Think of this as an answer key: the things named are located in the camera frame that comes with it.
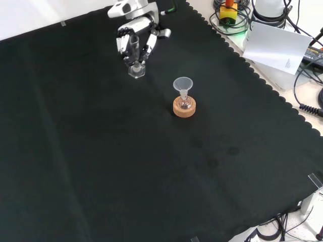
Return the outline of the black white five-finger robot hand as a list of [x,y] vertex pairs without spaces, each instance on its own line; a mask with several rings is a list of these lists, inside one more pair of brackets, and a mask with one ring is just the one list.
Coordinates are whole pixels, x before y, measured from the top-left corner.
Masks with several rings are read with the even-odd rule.
[[[139,50],[139,35],[150,32],[143,50]],[[151,55],[158,39],[169,38],[170,29],[161,29],[148,14],[138,17],[117,30],[117,50],[124,63],[131,67],[135,62],[145,64]]]

